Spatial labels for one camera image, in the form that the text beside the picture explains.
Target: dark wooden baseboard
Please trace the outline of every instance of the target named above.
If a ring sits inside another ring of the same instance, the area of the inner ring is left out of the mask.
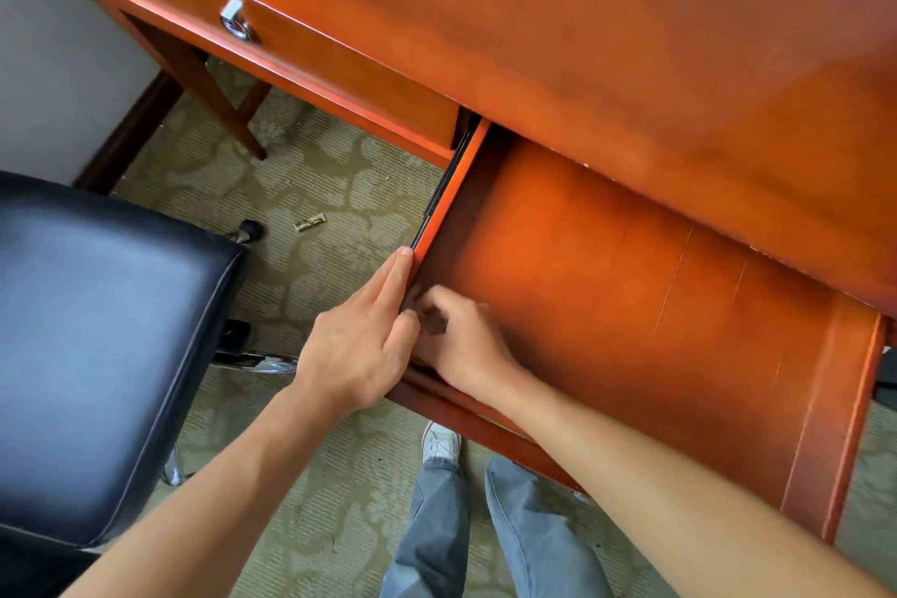
[[[183,92],[178,82],[160,71],[72,186],[96,194],[112,192]]]

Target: carpet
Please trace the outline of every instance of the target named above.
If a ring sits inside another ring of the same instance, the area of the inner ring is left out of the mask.
[[[252,79],[212,60],[233,101]],[[273,90],[251,124],[269,151],[252,159],[185,97],[153,135],[114,194],[216,232],[243,218],[268,228],[232,316],[253,325],[254,349],[296,354],[315,315],[361,286],[408,243],[441,175],[300,100]],[[293,224],[324,211],[327,222]],[[197,470],[252,421],[289,381],[210,371],[179,438]],[[405,527],[420,464],[424,419],[386,400],[330,435],[265,530],[234,589],[237,598],[376,596]],[[473,502],[465,596],[513,596],[489,523],[483,473],[490,453],[465,445]],[[594,504],[544,482],[545,496],[601,558],[618,598],[675,595]],[[149,507],[170,488],[160,484]],[[897,589],[897,415],[873,404],[840,526],[838,547]]]

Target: person's left hand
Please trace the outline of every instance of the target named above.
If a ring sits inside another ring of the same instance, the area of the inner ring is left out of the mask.
[[[420,331],[414,310],[399,313],[412,259],[403,246],[345,303],[318,315],[296,384],[348,412],[370,407],[398,382]]]

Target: drawer handle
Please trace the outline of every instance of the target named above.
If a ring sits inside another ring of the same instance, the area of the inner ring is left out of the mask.
[[[221,11],[221,25],[228,30],[231,36],[239,38],[245,43],[254,43],[256,38],[249,28],[249,22],[243,18],[242,0],[228,0],[227,5]]]

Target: wall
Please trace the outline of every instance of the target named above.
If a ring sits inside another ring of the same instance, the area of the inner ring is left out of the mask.
[[[0,0],[0,169],[71,184],[158,71],[91,0]]]

